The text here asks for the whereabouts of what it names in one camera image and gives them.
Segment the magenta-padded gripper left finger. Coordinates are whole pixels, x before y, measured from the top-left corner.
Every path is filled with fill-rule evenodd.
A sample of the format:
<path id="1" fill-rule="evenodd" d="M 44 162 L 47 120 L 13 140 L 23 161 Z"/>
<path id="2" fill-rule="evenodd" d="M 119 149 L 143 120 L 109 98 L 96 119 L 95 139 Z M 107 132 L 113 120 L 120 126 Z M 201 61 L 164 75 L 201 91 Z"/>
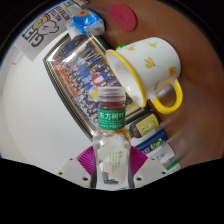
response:
<path id="1" fill-rule="evenodd" d="M 93 147 L 89 147 L 77 157 L 70 157 L 57 175 L 81 187 L 90 188 L 94 167 L 94 151 Z"/>

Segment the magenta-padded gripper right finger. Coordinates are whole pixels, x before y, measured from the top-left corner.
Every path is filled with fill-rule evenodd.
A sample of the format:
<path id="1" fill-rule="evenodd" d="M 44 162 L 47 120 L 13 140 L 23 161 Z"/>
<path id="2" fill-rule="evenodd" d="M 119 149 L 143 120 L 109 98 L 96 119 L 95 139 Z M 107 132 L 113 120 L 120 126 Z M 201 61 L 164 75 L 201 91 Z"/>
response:
<path id="1" fill-rule="evenodd" d="M 135 147 L 131 148 L 129 165 L 134 188 L 143 187 L 168 175 L 158 159 L 147 157 Z"/>

